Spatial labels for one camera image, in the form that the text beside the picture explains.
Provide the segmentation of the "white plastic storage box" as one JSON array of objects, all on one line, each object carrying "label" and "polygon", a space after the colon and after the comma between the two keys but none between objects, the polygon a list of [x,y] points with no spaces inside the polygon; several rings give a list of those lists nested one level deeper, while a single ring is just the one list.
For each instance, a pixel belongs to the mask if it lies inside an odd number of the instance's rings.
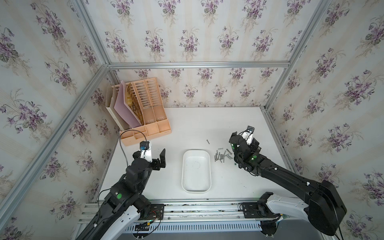
[{"label": "white plastic storage box", "polygon": [[188,150],[183,155],[182,188],[191,194],[203,194],[212,187],[211,158],[204,150]]}]

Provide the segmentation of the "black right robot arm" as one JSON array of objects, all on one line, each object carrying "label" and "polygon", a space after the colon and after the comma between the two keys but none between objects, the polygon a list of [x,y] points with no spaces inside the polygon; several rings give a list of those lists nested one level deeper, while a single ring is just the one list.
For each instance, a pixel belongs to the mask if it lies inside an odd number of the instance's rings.
[{"label": "black right robot arm", "polygon": [[309,222],[327,236],[336,234],[347,209],[332,183],[304,178],[261,155],[252,130],[232,133],[229,142],[240,169],[266,178],[295,195],[291,198],[265,192],[253,208],[256,214],[274,218],[287,215]]}]

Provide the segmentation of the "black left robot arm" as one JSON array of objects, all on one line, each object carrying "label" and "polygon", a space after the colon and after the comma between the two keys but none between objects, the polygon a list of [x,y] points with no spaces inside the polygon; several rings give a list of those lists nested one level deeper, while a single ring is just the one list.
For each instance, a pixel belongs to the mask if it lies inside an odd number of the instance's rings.
[{"label": "black left robot arm", "polygon": [[143,195],[152,171],[166,167],[166,150],[160,157],[145,157],[148,151],[137,151],[126,173],[111,188],[78,240],[116,240],[141,216],[149,214],[151,202]]}]

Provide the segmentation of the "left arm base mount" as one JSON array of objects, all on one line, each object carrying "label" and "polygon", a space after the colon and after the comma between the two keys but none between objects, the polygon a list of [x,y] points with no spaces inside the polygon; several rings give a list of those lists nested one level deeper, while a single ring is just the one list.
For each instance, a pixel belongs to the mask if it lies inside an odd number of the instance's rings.
[{"label": "left arm base mount", "polygon": [[116,240],[134,222],[145,220],[149,226],[155,219],[162,220],[164,217],[164,204],[151,204],[144,196],[138,198],[130,205],[122,206],[116,214],[105,220],[104,227],[107,227],[101,240]]}]

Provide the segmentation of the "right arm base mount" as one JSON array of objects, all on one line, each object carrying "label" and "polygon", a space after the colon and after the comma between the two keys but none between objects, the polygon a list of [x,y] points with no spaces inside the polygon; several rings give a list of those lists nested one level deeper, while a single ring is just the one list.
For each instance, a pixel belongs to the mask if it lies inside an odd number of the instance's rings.
[{"label": "right arm base mount", "polygon": [[240,211],[246,219],[260,222],[261,233],[273,237],[284,217],[309,221],[305,208],[309,205],[295,197],[282,197],[272,192],[264,193],[256,202],[241,203]]}]

